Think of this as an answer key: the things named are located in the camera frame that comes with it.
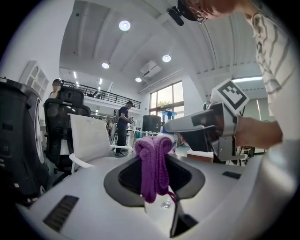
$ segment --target purple cloth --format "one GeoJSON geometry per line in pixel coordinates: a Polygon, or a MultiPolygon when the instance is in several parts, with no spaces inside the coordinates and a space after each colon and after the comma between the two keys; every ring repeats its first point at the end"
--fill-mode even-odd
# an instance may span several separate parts
{"type": "Polygon", "coordinates": [[[143,137],[135,143],[135,151],[142,160],[141,195],[148,203],[155,201],[156,194],[169,193],[165,155],[172,147],[171,139],[165,136],[143,137]]]}

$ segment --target ceiling light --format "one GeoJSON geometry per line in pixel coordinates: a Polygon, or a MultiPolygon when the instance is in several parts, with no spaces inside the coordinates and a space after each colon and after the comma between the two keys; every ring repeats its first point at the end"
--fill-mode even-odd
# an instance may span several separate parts
{"type": "Polygon", "coordinates": [[[247,81],[258,81],[258,80],[262,80],[263,77],[243,77],[243,78],[236,78],[233,79],[232,81],[234,83],[240,83],[240,82],[247,82],[247,81]]]}
{"type": "Polygon", "coordinates": [[[102,67],[105,68],[105,69],[108,69],[109,65],[108,65],[108,63],[104,62],[104,63],[102,63],[102,67]]]}
{"type": "Polygon", "coordinates": [[[130,29],[130,23],[128,21],[121,21],[119,23],[119,28],[122,31],[128,31],[130,29]]]}
{"type": "Polygon", "coordinates": [[[163,61],[164,61],[164,62],[169,62],[169,61],[171,61],[171,56],[170,56],[170,55],[165,55],[165,56],[163,56],[163,61]]]}

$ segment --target person with backpack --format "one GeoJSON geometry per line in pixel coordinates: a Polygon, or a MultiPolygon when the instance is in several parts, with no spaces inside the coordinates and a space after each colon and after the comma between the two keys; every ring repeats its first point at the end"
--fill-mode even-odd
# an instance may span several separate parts
{"type": "MultiPolygon", "coordinates": [[[[128,110],[132,108],[134,104],[131,101],[128,101],[124,107],[121,107],[117,113],[118,117],[118,146],[125,146],[126,145],[126,129],[127,124],[132,123],[132,120],[128,118],[128,110]]],[[[125,156],[122,151],[128,151],[127,149],[120,149],[116,148],[116,155],[123,157],[125,156]]]]}

